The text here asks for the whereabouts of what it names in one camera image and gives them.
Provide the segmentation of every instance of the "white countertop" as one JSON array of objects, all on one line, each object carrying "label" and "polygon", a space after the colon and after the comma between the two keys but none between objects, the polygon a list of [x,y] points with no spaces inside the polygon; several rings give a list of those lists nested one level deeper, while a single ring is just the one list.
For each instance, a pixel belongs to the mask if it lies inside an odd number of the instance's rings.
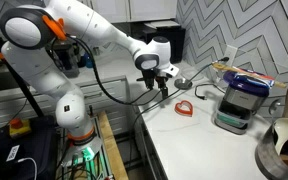
[{"label": "white countertop", "polygon": [[[102,59],[97,61],[101,79],[126,76],[132,97],[146,91],[144,82],[136,82],[136,79],[141,77],[141,72],[135,68],[131,56],[126,51],[110,54]],[[186,63],[176,66],[188,67]],[[173,86],[175,79],[170,79],[167,83],[169,94],[176,90]],[[95,81],[95,77],[91,69],[82,68],[79,78],[71,80],[74,83],[82,83]],[[183,92],[143,114],[168,179],[266,179],[256,165],[254,153],[259,138],[268,129],[269,123],[256,117],[246,134],[232,134],[213,123],[214,111],[223,93],[212,86],[199,87],[198,94],[204,94],[208,98],[203,101],[195,97],[194,88]],[[21,92],[14,89],[3,93]],[[174,111],[175,104],[182,100],[188,100],[193,104],[193,117],[181,116]],[[140,107],[140,110],[143,111],[147,107]]]}]

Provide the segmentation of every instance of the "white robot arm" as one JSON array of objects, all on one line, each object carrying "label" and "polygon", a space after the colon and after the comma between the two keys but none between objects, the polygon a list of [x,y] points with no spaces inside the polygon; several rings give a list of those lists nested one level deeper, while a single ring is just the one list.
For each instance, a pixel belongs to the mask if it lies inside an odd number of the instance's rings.
[{"label": "white robot arm", "polygon": [[9,41],[4,44],[2,53],[25,81],[39,93],[57,101],[57,122],[69,130],[68,137],[75,145],[66,158],[69,161],[72,153],[86,148],[96,153],[100,140],[86,113],[83,93],[57,69],[45,51],[45,45],[55,38],[56,32],[43,21],[43,16],[51,20],[63,19],[65,33],[77,36],[87,44],[101,46],[116,42],[124,46],[139,70],[154,72],[159,79],[174,77],[179,70],[170,63],[170,43],[167,39],[154,38],[146,45],[119,31],[76,0],[51,0],[46,8],[21,6],[5,12],[0,27]]}]

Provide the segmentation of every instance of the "heart-shaped cookie cutter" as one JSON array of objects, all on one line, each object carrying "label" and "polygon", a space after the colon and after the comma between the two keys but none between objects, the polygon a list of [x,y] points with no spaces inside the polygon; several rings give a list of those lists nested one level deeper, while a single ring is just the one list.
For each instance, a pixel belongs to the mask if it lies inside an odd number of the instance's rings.
[{"label": "heart-shaped cookie cutter", "polygon": [[[183,106],[188,107],[189,110],[182,109]],[[175,104],[175,112],[183,116],[190,116],[193,115],[193,106],[189,101],[183,100],[179,103]]]}]

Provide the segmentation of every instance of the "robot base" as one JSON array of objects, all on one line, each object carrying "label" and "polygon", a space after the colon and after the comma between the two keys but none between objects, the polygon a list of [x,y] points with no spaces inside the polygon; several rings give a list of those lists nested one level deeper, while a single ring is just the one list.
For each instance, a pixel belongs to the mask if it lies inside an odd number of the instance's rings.
[{"label": "robot base", "polygon": [[79,146],[71,146],[67,150],[65,158],[63,159],[62,166],[69,167],[72,165],[73,156],[78,156],[77,164],[81,164],[84,161],[91,161],[94,156],[100,151],[102,147],[102,140],[95,136],[92,141]]}]

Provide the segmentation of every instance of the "black pole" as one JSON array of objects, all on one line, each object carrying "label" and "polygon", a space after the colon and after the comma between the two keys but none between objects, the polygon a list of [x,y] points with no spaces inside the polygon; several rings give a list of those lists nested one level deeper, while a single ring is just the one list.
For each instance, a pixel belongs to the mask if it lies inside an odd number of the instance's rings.
[{"label": "black pole", "polygon": [[[5,42],[3,39],[0,37],[0,50],[2,49],[2,46]],[[5,60],[3,59],[3,62],[5,63],[6,67],[8,68],[9,72],[12,74],[14,77],[15,81],[17,82],[18,86],[21,88],[23,94],[27,98],[27,100],[30,102],[31,106],[33,107],[35,113],[37,114],[38,117],[43,117],[44,114],[41,110],[41,108],[38,106],[37,102],[35,101],[33,95],[29,91],[29,89],[26,86],[25,81],[22,79],[21,76],[19,76],[16,71],[12,68],[12,66]]]}]

